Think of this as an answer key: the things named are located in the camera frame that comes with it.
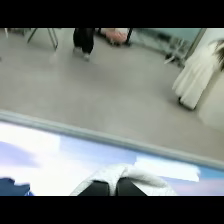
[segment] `floor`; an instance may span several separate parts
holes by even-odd
[[[179,69],[137,46],[95,39],[90,62],[72,54],[72,29],[31,42],[0,33],[0,109],[224,161],[224,134],[176,104]]]
[[[0,122],[0,178],[36,196],[70,195],[95,171],[126,163],[160,176],[180,196],[224,196],[224,171]]]

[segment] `white dress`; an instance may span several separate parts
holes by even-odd
[[[180,97],[180,102],[190,109],[196,107],[212,75],[220,69],[215,52],[224,44],[216,47],[217,42],[214,42],[196,51],[174,82],[173,90]]]

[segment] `person in white dress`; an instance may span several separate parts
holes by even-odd
[[[179,103],[194,110],[211,77],[224,70],[224,39],[216,40],[195,51],[174,82]]]

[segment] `white cloth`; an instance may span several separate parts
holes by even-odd
[[[71,196],[79,195],[93,181],[102,181],[109,184],[110,196],[115,195],[117,182],[122,177],[128,177],[141,191],[148,196],[176,196],[174,190],[161,178],[140,170],[132,165],[117,164],[99,170],[83,181]]]
[[[212,75],[219,70],[219,62],[215,51],[217,42],[202,47],[185,63],[185,68],[177,77],[173,90],[180,101],[190,109],[194,109],[208,85]]]

